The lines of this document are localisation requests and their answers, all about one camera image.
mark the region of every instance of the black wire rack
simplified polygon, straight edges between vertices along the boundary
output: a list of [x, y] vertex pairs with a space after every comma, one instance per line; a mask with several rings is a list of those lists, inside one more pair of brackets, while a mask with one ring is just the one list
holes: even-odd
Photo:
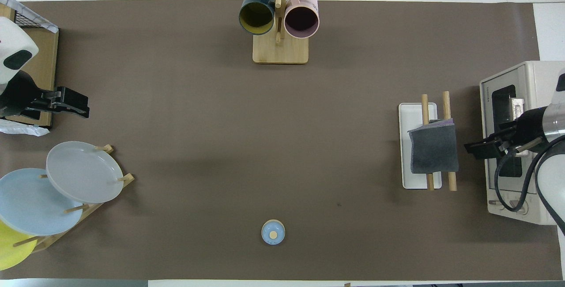
[[16, 23], [22, 29], [38, 29], [42, 27], [38, 23], [35, 23], [34, 21], [31, 21], [30, 19], [24, 17], [18, 11], [15, 12], [14, 23]]

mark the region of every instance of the brown table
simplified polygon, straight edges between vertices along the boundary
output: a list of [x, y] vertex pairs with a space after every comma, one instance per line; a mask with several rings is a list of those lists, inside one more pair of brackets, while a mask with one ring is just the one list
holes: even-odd
[[[238, 0], [27, 5], [61, 28], [57, 84], [91, 115], [1, 135], [0, 173], [81, 140], [137, 180], [0, 278], [561, 279], [555, 227], [489, 214], [462, 147], [479, 80], [539, 59], [531, 4], [324, 1], [303, 66], [252, 63]], [[404, 190], [397, 106], [444, 90], [459, 190]]]

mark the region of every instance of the blue mug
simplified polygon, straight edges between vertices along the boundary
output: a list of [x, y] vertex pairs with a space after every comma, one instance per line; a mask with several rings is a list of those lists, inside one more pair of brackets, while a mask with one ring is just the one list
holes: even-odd
[[240, 9], [240, 25], [245, 31], [262, 35], [275, 23], [275, 0], [244, 0]]

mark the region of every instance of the light blue plate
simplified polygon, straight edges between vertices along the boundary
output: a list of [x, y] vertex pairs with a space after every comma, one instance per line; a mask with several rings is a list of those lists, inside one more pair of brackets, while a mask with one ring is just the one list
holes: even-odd
[[282, 242], [284, 234], [284, 225], [278, 220], [268, 220], [261, 229], [263, 241], [269, 245], [277, 245]]
[[71, 229], [83, 211], [65, 214], [66, 209], [81, 206], [59, 193], [44, 169], [12, 171], [0, 179], [0, 219], [22, 233], [47, 236]]

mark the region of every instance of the pink mug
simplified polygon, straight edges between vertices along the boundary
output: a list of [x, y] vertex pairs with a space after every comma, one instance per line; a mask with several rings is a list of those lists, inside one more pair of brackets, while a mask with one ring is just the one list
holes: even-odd
[[283, 24], [288, 34], [295, 38], [313, 36], [320, 25], [317, 0], [288, 0]]

